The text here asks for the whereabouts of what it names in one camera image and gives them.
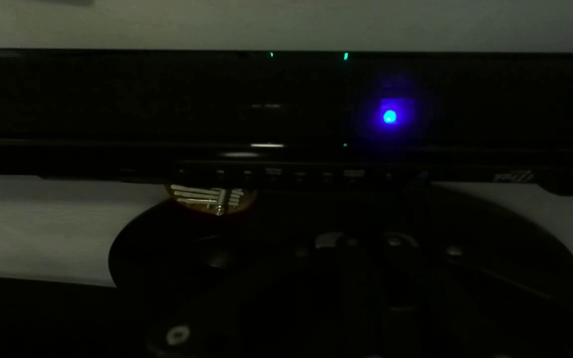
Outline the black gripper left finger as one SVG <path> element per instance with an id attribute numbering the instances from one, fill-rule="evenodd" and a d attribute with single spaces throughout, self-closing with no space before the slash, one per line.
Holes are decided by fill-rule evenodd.
<path id="1" fill-rule="evenodd" d="M 148 335 L 156 358 L 241 358 L 243 313 L 279 281 L 311 267 L 307 249 L 279 249 L 194 303 L 178 305 Z"/>

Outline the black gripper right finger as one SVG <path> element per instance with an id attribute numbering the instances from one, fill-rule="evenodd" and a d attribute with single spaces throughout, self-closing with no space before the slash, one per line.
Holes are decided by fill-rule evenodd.
<path id="1" fill-rule="evenodd" d="M 393 251 L 393 267 L 460 358 L 573 358 L 573 295 L 462 263 L 440 267 L 409 247 Z"/>

